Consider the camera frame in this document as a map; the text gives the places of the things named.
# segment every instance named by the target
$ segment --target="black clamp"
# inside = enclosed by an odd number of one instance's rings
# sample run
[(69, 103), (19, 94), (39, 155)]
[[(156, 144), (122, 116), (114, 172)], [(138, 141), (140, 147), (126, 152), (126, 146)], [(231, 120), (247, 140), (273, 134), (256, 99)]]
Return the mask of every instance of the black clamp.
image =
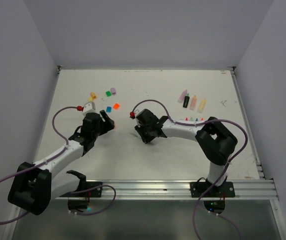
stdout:
[[(189, 190), (192, 198), (199, 198), (212, 185), (207, 179), (205, 181), (193, 181), (189, 183)], [(224, 181), (220, 186), (214, 186), (208, 193), (205, 194), (205, 198), (235, 198), (235, 190), (233, 182)]]
[[(75, 192), (83, 191), (86, 189), (91, 189), (91, 188), (94, 188), (94, 187), (97, 187), (97, 186), (100, 186), (103, 184), (103, 182), (101, 182), (101, 181), (87, 181), (87, 177), (78, 171), (70, 170), (70, 171), (67, 171), (66, 173), (72, 174), (79, 179), (79, 183), (78, 183), (78, 186), (77, 186), (77, 189), (75, 190)], [(94, 189), (92, 191), (85, 192), (85, 193), (72, 194), (69, 192), (69, 193), (62, 195), (61, 197), (66, 197), (66, 198), (72, 198), (72, 197), (100, 198), (101, 195), (102, 195), (102, 188), (98, 187), (97, 189)]]
[(134, 129), (140, 135), (143, 143), (148, 144), (155, 138), (166, 138), (163, 133), (163, 124), (169, 119), (168, 116), (162, 116), (160, 119), (155, 116), (150, 110), (144, 109), (136, 116), (140, 126), (135, 126)]
[(78, 126), (74, 134), (68, 138), (68, 140), (76, 141), (83, 146), (82, 156), (94, 147), (98, 136), (106, 134), (115, 127), (114, 121), (109, 118), (104, 110), (99, 113), (87, 113), (82, 126)]

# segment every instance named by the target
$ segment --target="cable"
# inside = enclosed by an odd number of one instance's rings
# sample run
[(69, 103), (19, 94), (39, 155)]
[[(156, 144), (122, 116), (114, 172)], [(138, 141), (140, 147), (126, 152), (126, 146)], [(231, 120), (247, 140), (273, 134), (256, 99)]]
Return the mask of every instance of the cable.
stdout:
[(115, 198), (117, 196), (117, 191), (111, 185), (102, 184), (102, 185), (95, 186), (95, 187), (92, 187), (92, 188), (89, 188), (89, 189), (86, 189), (86, 190), (70, 192), (70, 194), (83, 194), (83, 193), (87, 193), (87, 192), (90, 192), (92, 190), (95, 190), (95, 189), (98, 189), (98, 188), (103, 188), (103, 187), (108, 187), (108, 188), (110, 188), (110, 189), (112, 189), (114, 191), (114, 197), (113, 197), (112, 201), (109, 203), (109, 205), (107, 205), (103, 209), (101, 209), (99, 211), (96, 211), (96, 212), (90, 212), (90, 213), (75, 212), (76, 215), (92, 216), (92, 215), (96, 215), (96, 214), (100, 214), (100, 213), (104, 212), (105, 210), (109, 209), (114, 204)]
[[(201, 238), (201, 236), (200, 236), (200, 234), (199, 234), (199, 232), (198, 232), (198, 229), (197, 229), (197, 226), (196, 226), (196, 221), (195, 221), (195, 216), (196, 216), (196, 212), (197, 212), (197, 208), (198, 208), (198, 206), (199, 206), (199, 203), (200, 203), (201, 199), (202, 199), (202, 198), (218, 183), (218, 181), (224, 176), (224, 174), (227, 172), (227, 170), (228, 170), (228, 168), (229, 168), (229, 165), (230, 165), (231, 161), (232, 161), (237, 155), (239, 155), (239, 154), (244, 150), (244, 148), (247, 146), (248, 141), (249, 141), (248, 134), (247, 134), (247, 132), (244, 130), (244, 128), (241, 127), (239, 124), (237, 124), (236, 122), (230, 121), (230, 120), (226, 120), (226, 119), (213, 119), (213, 120), (208, 120), (208, 121), (204, 121), (204, 122), (196, 123), (196, 124), (174, 121), (174, 120), (171, 118), (171, 116), (170, 116), (170, 114), (169, 114), (169, 111), (167, 110), (167, 108), (165, 107), (165, 105), (164, 105), (163, 103), (161, 103), (160, 101), (154, 100), (154, 99), (146, 99), (146, 100), (140, 101), (138, 104), (136, 104), (136, 105), (134, 106), (132, 112), (134, 112), (135, 109), (136, 109), (139, 105), (141, 105), (142, 103), (146, 103), (146, 102), (155, 102), (155, 103), (160, 104), (160, 105), (164, 108), (168, 119), (169, 119), (172, 123), (174, 123), (174, 124), (178, 124), (178, 125), (182, 125), (182, 126), (188, 126), (188, 127), (198, 127), (198, 126), (202, 126), (202, 125), (206, 125), (206, 124), (210, 124), (210, 123), (223, 122), (223, 123), (229, 123), (229, 124), (232, 124), (232, 125), (238, 127), (238, 128), (243, 132), (243, 134), (244, 134), (245, 140), (244, 140), (243, 146), (227, 161), (227, 163), (226, 163), (226, 165), (225, 165), (225, 167), (224, 167), (224, 169), (223, 169), (221, 175), (212, 183), (211, 186), (208, 187), (208, 189), (206, 189), (206, 190), (201, 194), (201, 196), (199, 196), (199, 198), (197, 199), (196, 204), (195, 204), (195, 206), (194, 206), (194, 210), (193, 210), (193, 214), (192, 214), (193, 228), (194, 228), (194, 232), (195, 232), (195, 234), (197, 235), (197, 237), (199, 238), (199, 240), (202, 240), (202, 238)], [(222, 217), (222, 218), (224, 218), (225, 220), (229, 221), (229, 222), (236, 228), (236, 230), (237, 230), (237, 232), (238, 232), (238, 235), (239, 235), (239, 238), (240, 238), (240, 239), (243, 239), (243, 236), (242, 236), (242, 234), (241, 234), (241, 231), (240, 231), (239, 227), (238, 227), (235, 223), (233, 223), (233, 222), (232, 222), (231, 220), (229, 220), (227, 217), (223, 217), (223, 216), (221, 216), (221, 215), (219, 215), (219, 216)]]
[[(66, 145), (69, 145), (69, 140), (68, 140), (65, 136), (63, 136), (63, 135), (57, 130), (57, 128), (55, 127), (55, 124), (54, 124), (54, 123), (55, 123), (55, 118), (57, 117), (57, 115), (58, 115), (59, 113), (61, 113), (62, 111), (66, 110), (66, 109), (77, 109), (77, 107), (75, 107), (75, 106), (67, 106), (67, 107), (64, 107), (64, 108), (62, 108), (61, 110), (57, 111), (57, 113), (55, 113), (54, 116), (53, 116), (53, 118), (52, 118), (52, 127), (53, 127), (54, 131), (55, 131), (61, 138), (63, 138), (63, 139), (65, 140)], [(51, 162), (52, 160), (56, 159), (57, 157), (59, 157), (60, 155), (62, 155), (65, 151), (66, 151), (66, 147), (64, 147), (64, 148), (63, 148), (59, 153), (57, 153), (56, 155), (50, 157), (50, 158), (47, 160), (47, 162)], [(5, 177), (3, 177), (3, 178), (0, 179), (0, 183), (4, 182), (5, 180), (8, 180), (8, 179), (10, 179), (10, 178), (13, 178), (13, 177), (15, 177), (15, 176), (18, 176), (18, 175), (20, 175), (20, 174), (24, 174), (24, 173), (27, 173), (27, 172), (32, 171), (32, 170), (34, 170), (34, 169), (37, 169), (37, 168), (43, 166), (44, 164), (46, 164), (46, 162), (42, 162), (42, 163), (40, 163), (40, 164), (38, 164), (38, 165), (35, 165), (35, 166), (33, 166), (33, 167), (30, 167), (30, 168), (24, 169), (24, 170), (22, 170), (22, 171), (18, 171), (18, 172), (12, 173), (12, 174), (10, 174), (10, 175), (8, 175), (8, 176), (5, 176)], [(29, 212), (27, 211), (27, 212), (21, 214), (20, 216), (17, 216), (17, 217), (15, 217), (15, 218), (11, 219), (11, 220), (0, 221), (0, 225), (13, 223), (13, 222), (15, 222), (15, 221), (17, 221), (17, 220), (19, 220), (19, 219), (25, 217), (28, 213), (29, 213)]]

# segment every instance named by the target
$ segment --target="orange block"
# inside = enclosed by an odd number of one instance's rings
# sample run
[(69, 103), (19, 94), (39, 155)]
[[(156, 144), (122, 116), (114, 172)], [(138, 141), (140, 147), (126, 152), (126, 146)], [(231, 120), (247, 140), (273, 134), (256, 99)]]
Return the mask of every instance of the orange block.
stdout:
[(115, 103), (113, 106), (114, 109), (119, 109), (119, 107), (120, 107), (120, 104), (118, 104), (118, 103)]
[(94, 92), (91, 92), (90, 95), (91, 95), (91, 98), (92, 98), (93, 100), (97, 98), (97, 96), (96, 96), (96, 94), (95, 94)]

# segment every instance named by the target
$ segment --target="purple block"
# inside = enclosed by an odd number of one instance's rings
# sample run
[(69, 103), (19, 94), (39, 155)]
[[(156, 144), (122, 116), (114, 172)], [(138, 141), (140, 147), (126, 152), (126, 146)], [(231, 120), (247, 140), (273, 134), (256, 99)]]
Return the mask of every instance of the purple block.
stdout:
[(111, 88), (111, 93), (112, 93), (112, 95), (117, 94), (117, 91), (115, 90), (115, 88), (114, 88), (114, 87), (112, 87), (112, 88)]

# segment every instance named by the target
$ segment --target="marker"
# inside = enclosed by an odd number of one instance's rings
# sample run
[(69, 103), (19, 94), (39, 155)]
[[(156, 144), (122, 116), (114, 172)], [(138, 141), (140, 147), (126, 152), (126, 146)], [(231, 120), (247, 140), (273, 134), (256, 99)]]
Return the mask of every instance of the marker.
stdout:
[(190, 97), (189, 97), (189, 94), (187, 94), (185, 97), (184, 97), (184, 102), (183, 102), (183, 108), (187, 108), (188, 105), (189, 105), (189, 100), (190, 100)]
[(197, 103), (197, 96), (194, 95), (194, 97), (192, 98), (192, 101), (191, 101), (191, 105), (189, 106), (189, 109), (194, 110), (196, 103)]
[(178, 101), (180, 104), (183, 103), (184, 97), (187, 95), (187, 93), (188, 93), (188, 90), (185, 90), (185, 91), (182, 92), (181, 96), (179, 96), (179, 98), (178, 98), (177, 101)]
[(207, 101), (204, 98), (198, 106), (198, 110), (197, 110), (198, 113), (201, 114), (203, 112), (203, 109), (204, 109), (206, 103), (207, 103)]

